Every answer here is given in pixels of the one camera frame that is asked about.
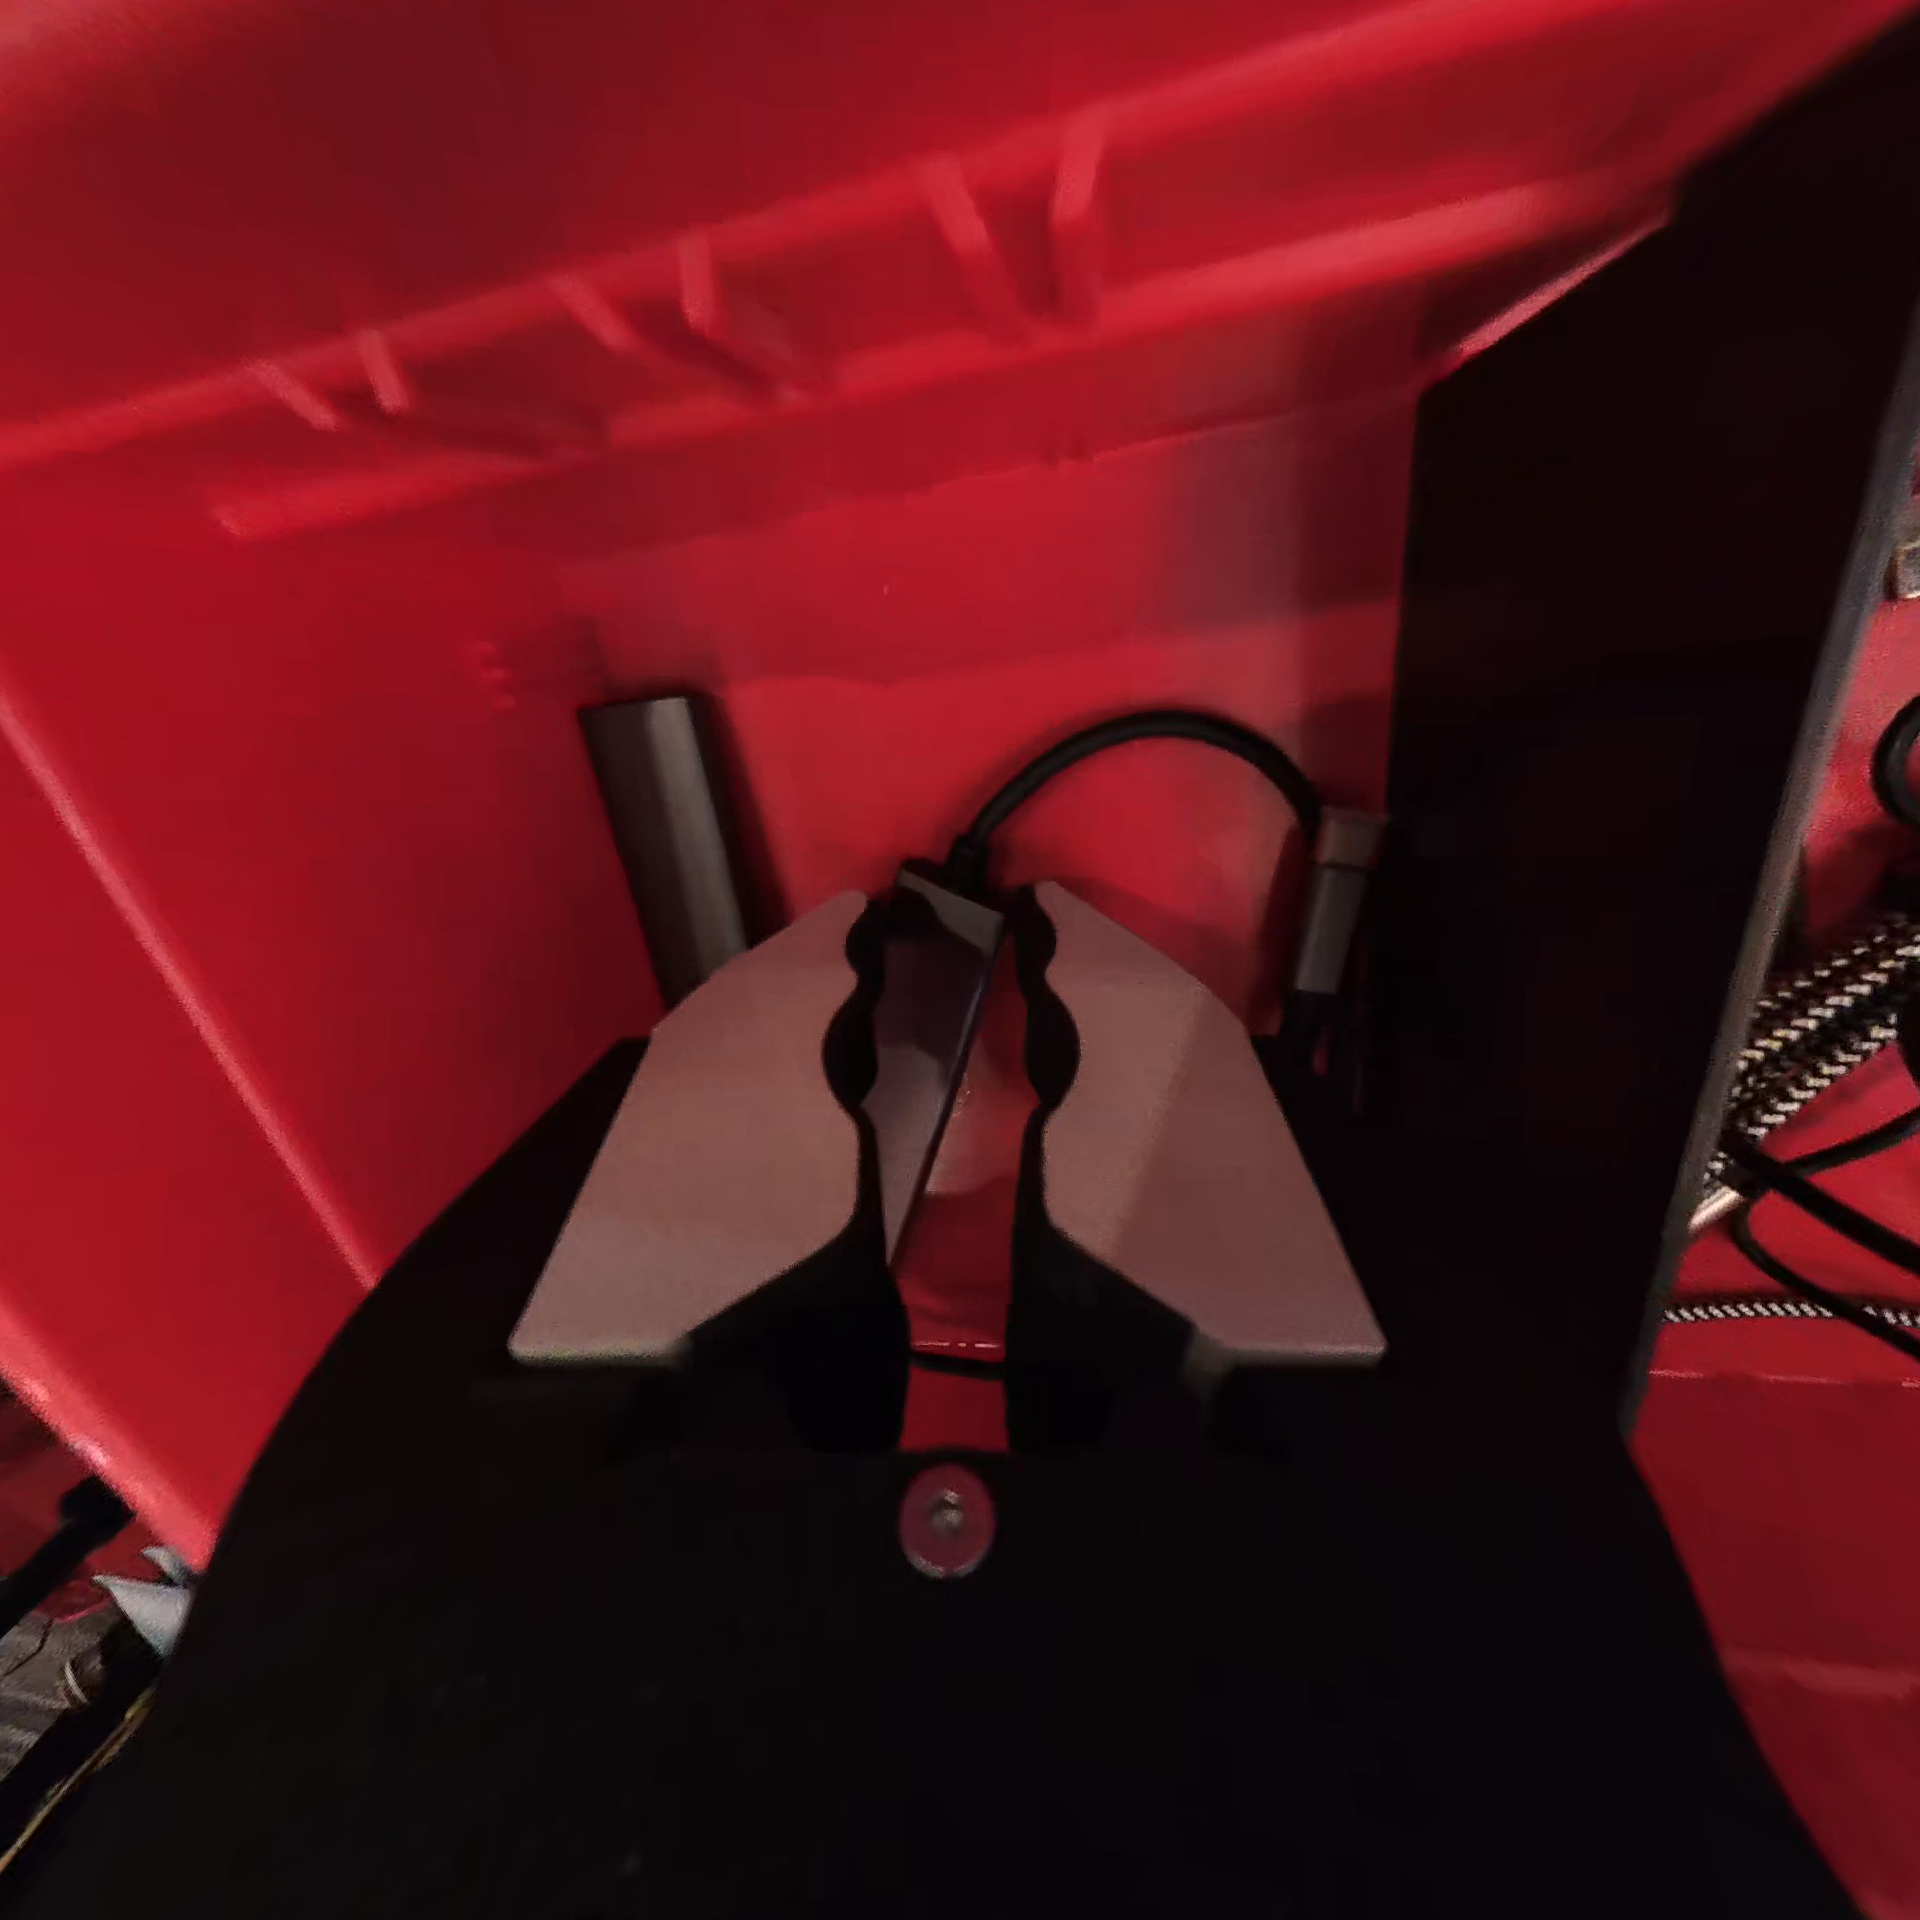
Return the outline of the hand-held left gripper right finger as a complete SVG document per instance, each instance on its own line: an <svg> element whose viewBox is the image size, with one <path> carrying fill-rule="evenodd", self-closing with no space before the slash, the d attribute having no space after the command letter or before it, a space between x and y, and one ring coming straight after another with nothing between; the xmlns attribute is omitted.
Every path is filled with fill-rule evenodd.
<svg viewBox="0 0 1920 1920"><path fill-rule="evenodd" d="M1056 881L1014 927L1033 1094L1014 1188L1027 1406L1240 1370L1375 1370L1385 1332L1248 1024Z"/></svg>

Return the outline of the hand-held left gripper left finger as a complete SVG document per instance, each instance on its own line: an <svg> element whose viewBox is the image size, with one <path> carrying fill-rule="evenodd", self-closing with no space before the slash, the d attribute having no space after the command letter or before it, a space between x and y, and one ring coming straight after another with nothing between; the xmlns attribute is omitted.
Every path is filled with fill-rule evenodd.
<svg viewBox="0 0 1920 1920"><path fill-rule="evenodd" d="M752 1364L797 1406L893 1403L847 956L869 908L829 897L660 1019L512 1331L518 1364Z"/></svg>

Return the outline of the grey hub with cable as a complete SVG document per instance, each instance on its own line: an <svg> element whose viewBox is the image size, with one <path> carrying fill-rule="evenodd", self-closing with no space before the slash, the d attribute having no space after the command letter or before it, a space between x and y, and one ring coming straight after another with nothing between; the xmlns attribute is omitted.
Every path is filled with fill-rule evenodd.
<svg viewBox="0 0 1920 1920"><path fill-rule="evenodd" d="M904 862L880 902L875 1078L861 1110L875 1137L881 1238L896 1274L966 1082L1005 942L1011 910L991 889L995 838L1049 782L1139 740L1189 740L1253 767L1312 839L1302 924L1276 1040L1292 1078L1316 1074L1335 1055L1363 910L1385 847L1385 817L1325 802L1276 740L1219 714L1142 708L1069 731L1011 774L941 859Z"/></svg>

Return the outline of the red plastic bin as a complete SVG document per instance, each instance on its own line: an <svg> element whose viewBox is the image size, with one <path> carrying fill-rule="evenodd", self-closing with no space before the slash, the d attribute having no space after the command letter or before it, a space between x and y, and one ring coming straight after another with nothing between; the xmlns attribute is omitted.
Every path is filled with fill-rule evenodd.
<svg viewBox="0 0 1920 1920"><path fill-rule="evenodd" d="M5 6L5 1370L201 1570L6 1916L1857 1916L1628 1433L1393 1370L1360 1080L1421 401L1900 7ZM750 950L870 902L875 1169L880 902L1119 714L1385 817L1333 1059L1285 798L1094 755L893 1403L518 1364L669 688ZM1248 1024L1377 1367L1019 1400L1044 881Z"/></svg>

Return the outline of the black divider in red bin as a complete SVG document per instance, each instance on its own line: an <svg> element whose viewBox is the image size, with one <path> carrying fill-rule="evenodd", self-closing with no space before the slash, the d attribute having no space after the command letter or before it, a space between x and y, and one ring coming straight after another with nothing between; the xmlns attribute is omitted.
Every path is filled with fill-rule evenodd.
<svg viewBox="0 0 1920 1920"><path fill-rule="evenodd" d="M1629 1433L1915 450L1915 6L1414 417L1365 985L1393 1370Z"/></svg>

